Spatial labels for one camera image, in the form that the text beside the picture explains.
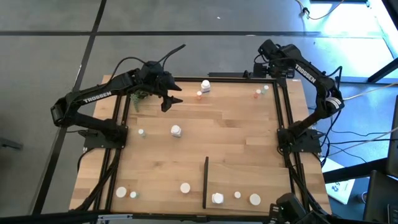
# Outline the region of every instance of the cable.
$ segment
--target cable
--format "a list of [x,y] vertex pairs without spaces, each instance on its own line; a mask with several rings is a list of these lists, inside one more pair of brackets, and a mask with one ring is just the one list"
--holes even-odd
[[[372,141],[396,141],[398,139],[375,139]],[[355,141],[346,141],[346,142],[333,142],[330,144],[346,144],[346,143],[355,143],[355,142],[366,142],[368,140],[355,140]]]
[[179,50],[183,49],[186,45],[183,44],[179,47],[177,47],[176,49],[171,50],[169,53],[167,53],[166,55],[164,55],[164,57],[162,57],[159,61],[157,61],[157,63],[155,63],[155,65],[157,65],[158,63],[160,63],[161,61],[163,61],[163,59],[170,57],[171,55],[173,55],[174,53],[178,52]]
[[146,65],[146,62],[145,62],[145,61],[143,61],[143,60],[141,60],[141,59],[139,59],[139,58],[137,58],[137,57],[125,57],[124,59],[122,59],[122,60],[119,61],[119,63],[116,65],[116,67],[115,67],[114,70],[113,70],[113,73],[112,73],[112,75],[111,75],[111,78],[109,78],[108,82],[106,82],[106,84],[103,85],[103,86],[101,87],[101,89],[107,87],[107,86],[111,83],[111,80],[113,79],[114,75],[116,74],[116,72],[117,72],[117,70],[118,70],[120,64],[122,64],[125,60],[128,60],[128,59],[134,59],[134,60],[137,60],[137,61],[143,63],[144,65]]
[[387,88],[387,87],[390,87],[390,86],[393,86],[393,85],[396,85],[396,84],[398,84],[398,82],[391,83],[390,85],[382,86],[382,87],[379,87],[379,88],[375,88],[374,90],[365,91],[365,92],[360,93],[358,95],[354,95],[354,96],[351,96],[351,97],[343,98],[343,100],[352,100],[353,98],[357,98],[359,96],[363,96],[363,95],[368,94],[370,92],[373,92],[373,91],[376,91],[376,90],[381,90],[383,88]]
[[94,149],[94,148],[87,149],[87,151],[85,151],[85,152],[79,157],[79,160],[77,161],[77,172],[79,172],[79,169],[80,169],[80,162],[81,162],[81,159],[82,159],[87,153],[91,152],[93,149]]
[[[341,113],[341,111],[339,111],[339,112],[337,113],[337,116],[336,116],[335,120],[330,124],[330,127],[329,127],[328,131],[326,132],[326,137],[328,137],[329,132],[330,132],[331,128],[333,127],[333,125],[335,125],[335,123],[336,123],[338,117],[340,116],[340,113]],[[326,138],[323,140],[323,142],[322,142],[322,144],[321,144],[321,147],[325,144],[325,141],[326,141]]]
[[[262,59],[263,59],[264,62],[256,62],[256,59],[257,59],[258,57],[260,57],[260,56],[262,57]],[[259,55],[257,55],[257,56],[254,58],[254,63],[255,63],[255,64],[265,65],[265,64],[268,64],[269,61],[267,61],[267,60],[264,58],[264,56],[263,56],[262,54],[259,54]]]
[[[345,150],[347,150],[347,149],[351,149],[351,148],[356,147],[356,146],[360,146],[360,145],[362,145],[362,144],[366,144],[366,143],[371,142],[371,141],[375,141],[375,140],[377,140],[377,139],[379,139],[379,138],[381,138],[381,137],[383,137],[383,136],[385,136],[385,135],[387,135],[387,134],[393,133],[393,132],[396,131],[396,130],[398,130],[398,127],[394,128],[393,130],[391,130],[391,131],[389,131],[389,132],[387,132],[387,133],[385,133],[385,134],[382,134],[382,135],[380,135],[380,136],[378,136],[378,137],[376,137],[376,138],[374,138],[374,139],[367,140],[367,141],[365,141],[365,142],[361,142],[361,143],[359,143],[359,144],[355,144],[355,145],[353,145],[353,146],[350,146],[350,147],[347,147],[347,148],[345,148],[345,149],[342,149],[342,151],[345,151]],[[387,141],[387,140],[388,140],[388,141],[396,141],[396,140],[398,140],[398,139],[382,139],[382,141]]]
[[339,150],[340,150],[340,151],[338,151],[338,152],[329,154],[329,157],[330,157],[330,156],[333,156],[333,155],[335,155],[335,154],[337,154],[337,153],[339,153],[339,152],[343,152],[343,153],[345,153],[345,154],[347,154],[347,155],[349,155],[349,156],[356,157],[356,158],[358,158],[358,159],[361,159],[363,162],[368,163],[368,162],[366,162],[366,160],[364,160],[364,159],[363,159],[362,157],[360,157],[360,156],[352,155],[352,154],[350,154],[350,153],[348,153],[348,152],[346,152],[346,151],[344,151],[343,149],[340,149],[340,148],[339,148]]
[[[183,44],[183,45],[177,47],[176,49],[171,50],[169,53],[167,53],[166,55],[164,55],[159,61],[157,61],[155,64],[153,64],[153,65],[151,65],[151,66],[157,65],[158,63],[160,63],[161,61],[163,61],[163,59],[167,60],[171,55],[173,55],[175,52],[178,52],[179,50],[183,49],[185,46],[186,46],[186,45]],[[113,79],[113,77],[114,77],[116,71],[118,70],[120,64],[122,64],[122,62],[124,62],[124,61],[127,60],[127,59],[134,59],[134,60],[137,60],[137,61],[143,63],[144,65],[147,65],[147,63],[146,63],[145,61],[143,61],[143,60],[141,60],[141,59],[139,59],[139,58],[137,58],[137,57],[125,57],[124,59],[120,60],[120,62],[116,65],[116,68],[114,68],[113,73],[112,73],[112,75],[111,75],[111,78],[108,80],[108,82],[107,82],[105,85],[103,85],[103,86],[101,87],[101,89],[102,89],[102,88],[105,88],[106,86],[109,85],[109,83],[110,83],[111,80]]]
[[343,66],[339,66],[336,68],[336,70],[334,72],[332,72],[330,75],[327,75],[327,77],[331,77],[332,75],[336,74],[336,72],[339,70],[340,72],[342,71]]
[[312,20],[318,20],[318,19],[324,18],[325,16],[328,16],[328,15],[331,14],[341,3],[344,2],[344,0],[341,0],[341,2],[340,2],[336,7],[334,7],[332,10],[330,10],[330,11],[329,11],[328,13],[326,13],[324,16],[321,16],[321,17],[319,17],[319,18],[312,18],[312,17],[310,16],[310,11],[308,10],[308,8],[307,8],[307,7],[304,7],[303,3],[302,3],[300,0],[295,0],[295,1],[297,1],[297,2],[300,4],[300,7],[301,7],[302,12],[306,13],[307,19],[312,19]]
[[81,130],[76,130],[76,131],[67,131],[67,133],[77,133],[77,132],[79,132],[79,131],[86,131],[86,130],[81,129]]
[[367,137],[367,136],[369,136],[369,135],[371,135],[371,134],[385,134],[385,132],[383,132],[383,133],[367,133],[367,134],[358,134],[358,133],[355,133],[355,132],[353,132],[353,131],[335,131],[335,130],[331,130],[332,132],[334,132],[334,133],[338,133],[338,134],[346,134],[346,133],[350,133],[350,134],[356,134],[357,136],[362,136],[362,137]]

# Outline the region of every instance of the table leg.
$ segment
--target table leg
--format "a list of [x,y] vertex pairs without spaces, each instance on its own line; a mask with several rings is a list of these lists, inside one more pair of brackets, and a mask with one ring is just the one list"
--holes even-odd
[[384,68],[377,71],[374,75],[368,78],[368,82],[375,83],[380,79],[384,78],[395,69],[398,68],[398,58],[395,58],[392,62],[388,63]]

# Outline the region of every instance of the black bracket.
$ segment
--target black bracket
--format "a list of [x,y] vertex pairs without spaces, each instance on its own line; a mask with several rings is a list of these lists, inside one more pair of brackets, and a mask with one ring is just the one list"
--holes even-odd
[[321,152],[317,130],[307,129],[299,137],[291,138],[288,129],[278,129],[279,148],[289,152]]
[[84,147],[88,149],[92,148],[106,148],[106,149],[124,149],[126,145],[127,132],[129,130],[128,126],[120,126],[122,128],[119,129],[119,137],[111,141],[109,138],[101,132],[94,129],[88,129],[87,133],[89,134],[81,134],[86,138],[84,143]]

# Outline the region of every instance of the white cable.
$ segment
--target white cable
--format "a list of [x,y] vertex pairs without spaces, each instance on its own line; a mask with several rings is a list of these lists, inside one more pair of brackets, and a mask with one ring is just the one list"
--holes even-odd
[[382,87],[380,87],[380,88],[376,88],[376,89],[374,89],[374,90],[369,90],[369,91],[366,91],[366,92],[360,93],[360,94],[358,94],[358,95],[355,95],[355,96],[351,96],[351,97],[343,98],[343,100],[352,100],[353,98],[356,98],[356,97],[359,97],[359,96],[363,96],[363,95],[365,95],[365,94],[367,94],[367,93],[370,93],[370,92],[372,92],[372,91],[381,90],[381,89],[383,89],[383,88],[387,88],[387,87],[390,87],[390,86],[393,86],[393,85],[396,85],[396,84],[398,84],[398,82],[391,83],[390,85],[382,86]]
[[[303,3],[302,3],[300,0],[295,0],[295,1],[297,1],[297,2],[300,4],[301,10],[303,10],[303,8],[304,8]],[[336,7],[334,7],[331,11],[329,11],[329,12],[326,13],[324,16],[321,16],[321,17],[319,17],[319,18],[312,18],[312,17],[310,16],[309,11],[306,11],[305,13],[306,13],[306,15],[307,15],[307,19],[312,19],[312,20],[322,19],[322,18],[324,18],[325,16],[331,14],[331,12],[333,12],[340,4],[343,3],[344,1],[345,1],[345,0],[341,0],[341,2],[340,2]]]
[[362,145],[362,144],[365,144],[365,143],[374,141],[374,140],[379,139],[379,138],[381,138],[381,137],[383,137],[383,136],[385,136],[385,135],[387,135],[387,134],[393,133],[394,131],[397,131],[397,130],[398,130],[398,127],[394,128],[393,130],[391,130],[391,131],[389,131],[389,132],[387,132],[387,133],[384,133],[384,134],[382,134],[382,135],[380,135],[380,136],[378,136],[378,137],[376,137],[376,138],[374,138],[374,139],[368,140],[368,141],[366,141],[366,142],[361,142],[361,143],[359,143],[359,144],[355,144],[355,145],[353,145],[353,146],[350,146],[350,147],[347,147],[347,148],[345,148],[345,149],[342,149],[342,151],[345,151],[345,150],[347,150],[347,149],[351,149],[352,147],[360,146],[360,145]]

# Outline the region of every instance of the small orange object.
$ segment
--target small orange object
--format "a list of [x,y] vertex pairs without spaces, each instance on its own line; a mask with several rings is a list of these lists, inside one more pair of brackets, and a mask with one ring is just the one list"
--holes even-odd
[[256,90],[256,92],[254,93],[253,97],[255,99],[257,99],[259,97],[260,93],[261,93],[261,90]]
[[201,91],[197,92],[197,99],[200,100],[201,99]]

